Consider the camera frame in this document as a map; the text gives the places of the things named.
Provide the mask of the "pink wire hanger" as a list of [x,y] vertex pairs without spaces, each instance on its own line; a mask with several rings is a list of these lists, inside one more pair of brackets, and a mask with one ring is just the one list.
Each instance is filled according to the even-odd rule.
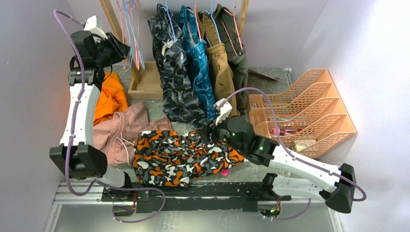
[[140,25],[139,25],[139,1],[138,0],[117,0],[116,1],[120,29],[122,32],[121,40],[130,47],[129,68],[135,64],[137,70],[145,68],[144,58],[140,48]]

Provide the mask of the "orange camouflage shorts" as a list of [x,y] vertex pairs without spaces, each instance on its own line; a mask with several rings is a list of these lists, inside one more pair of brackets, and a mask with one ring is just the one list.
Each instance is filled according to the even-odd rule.
[[135,141],[133,162],[137,181],[143,185],[186,187],[193,178],[218,174],[242,164],[245,157],[226,143],[204,143],[192,131],[147,130]]

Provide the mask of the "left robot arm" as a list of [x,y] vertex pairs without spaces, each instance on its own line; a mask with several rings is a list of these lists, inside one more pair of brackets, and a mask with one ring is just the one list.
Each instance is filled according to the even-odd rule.
[[105,79],[104,69],[126,59],[130,47],[112,33],[89,30],[69,36],[74,46],[68,75],[70,108],[64,134],[49,156],[67,180],[92,179],[115,187],[114,194],[127,201],[134,194],[127,174],[111,167],[106,155],[94,146],[93,122]]

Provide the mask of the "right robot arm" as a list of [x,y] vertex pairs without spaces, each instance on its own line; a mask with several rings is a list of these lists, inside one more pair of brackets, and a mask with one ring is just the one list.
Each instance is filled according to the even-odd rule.
[[358,188],[353,166],[326,164],[288,150],[277,141],[256,134],[253,126],[241,116],[208,120],[197,132],[206,144],[225,142],[248,162],[297,175],[297,178],[286,178],[267,173],[261,187],[261,195],[266,200],[298,196],[320,200],[340,213],[352,211],[354,192]]

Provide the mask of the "black grey patterned shorts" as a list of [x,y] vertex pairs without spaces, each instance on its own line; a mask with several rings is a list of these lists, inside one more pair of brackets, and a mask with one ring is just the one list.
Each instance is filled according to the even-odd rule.
[[182,47],[182,30],[165,5],[147,23],[152,36],[152,53],[160,74],[163,112],[172,122],[202,129],[206,112],[188,77],[187,55]]

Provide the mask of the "tan brown shorts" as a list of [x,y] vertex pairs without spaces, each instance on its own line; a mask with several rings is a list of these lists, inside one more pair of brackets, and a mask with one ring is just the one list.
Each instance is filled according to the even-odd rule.
[[209,63],[209,78],[217,101],[227,98],[235,91],[233,72],[228,64],[225,44],[218,37],[212,19],[204,13],[198,14],[198,23],[203,39],[207,42],[206,55]]

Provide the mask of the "blue patterned shorts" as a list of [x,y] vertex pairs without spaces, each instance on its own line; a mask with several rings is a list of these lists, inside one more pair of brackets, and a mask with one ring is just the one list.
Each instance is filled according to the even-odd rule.
[[182,30],[182,47],[187,56],[188,77],[206,112],[206,119],[213,120],[218,115],[214,110],[216,100],[209,78],[209,64],[205,53],[207,43],[200,37],[200,30],[191,7],[181,6],[178,25]]

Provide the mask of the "dark olive green shorts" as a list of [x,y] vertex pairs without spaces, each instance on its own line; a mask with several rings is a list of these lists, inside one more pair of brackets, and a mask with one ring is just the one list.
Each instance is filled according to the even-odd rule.
[[249,64],[246,56],[245,45],[238,34],[236,20],[233,12],[227,7],[217,4],[212,14],[220,35],[220,41],[225,44],[228,64],[233,72],[235,90],[248,86]]

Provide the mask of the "pink plastic clip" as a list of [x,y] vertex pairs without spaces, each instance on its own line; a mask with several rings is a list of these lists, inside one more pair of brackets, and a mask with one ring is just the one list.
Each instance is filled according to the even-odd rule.
[[223,176],[227,176],[228,174],[229,174],[229,169],[221,172],[221,175]]

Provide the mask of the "wooden clothes rack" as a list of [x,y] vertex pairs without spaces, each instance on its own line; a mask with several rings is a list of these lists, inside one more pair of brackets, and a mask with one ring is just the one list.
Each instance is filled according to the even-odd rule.
[[[100,4],[114,35],[121,39],[123,36],[123,31],[111,1],[100,0]],[[243,32],[248,5],[248,0],[241,1],[239,16],[236,17],[236,14],[233,13],[233,18],[237,23],[236,32],[239,37]],[[147,66],[145,70],[142,68],[137,68],[135,64],[131,65],[132,78],[128,88],[128,94],[133,99],[159,100],[162,98],[162,88],[160,86],[160,74],[157,66],[153,61],[147,61],[145,64]]]

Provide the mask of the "peach plastic file organizer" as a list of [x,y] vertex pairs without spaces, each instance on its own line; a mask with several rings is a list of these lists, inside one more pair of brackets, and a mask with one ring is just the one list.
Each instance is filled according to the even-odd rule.
[[[277,140],[318,159],[356,134],[356,129],[327,69],[310,69],[280,94],[250,94],[248,119],[256,134]],[[270,136],[276,128],[302,129],[291,136]]]

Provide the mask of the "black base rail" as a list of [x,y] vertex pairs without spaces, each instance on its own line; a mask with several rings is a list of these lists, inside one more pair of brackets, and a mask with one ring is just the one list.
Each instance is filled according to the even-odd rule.
[[258,204],[289,201],[262,182],[197,182],[187,187],[161,187],[154,190],[119,191],[104,188],[102,202],[114,205],[136,205],[137,213],[196,210],[242,210],[258,212]]

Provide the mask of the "pink drawstring shorts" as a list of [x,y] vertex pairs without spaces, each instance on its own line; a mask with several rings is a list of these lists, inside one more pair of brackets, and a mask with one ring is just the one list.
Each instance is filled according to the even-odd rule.
[[147,107],[140,101],[123,112],[115,112],[112,119],[95,125],[93,142],[94,147],[106,155],[110,166],[132,165],[135,160],[134,146],[141,132],[172,129],[166,117],[150,121]]

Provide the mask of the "aluminium frame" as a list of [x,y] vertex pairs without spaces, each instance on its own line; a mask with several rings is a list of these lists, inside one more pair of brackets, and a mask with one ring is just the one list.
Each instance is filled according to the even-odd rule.
[[162,211],[139,223],[120,223],[112,217],[112,203],[102,202],[102,187],[94,186],[85,196],[71,194],[60,183],[45,225],[46,232],[342,232],[337,212],[304,199],[282,203],[279,218],[264,218],[259,213],[240,210]]

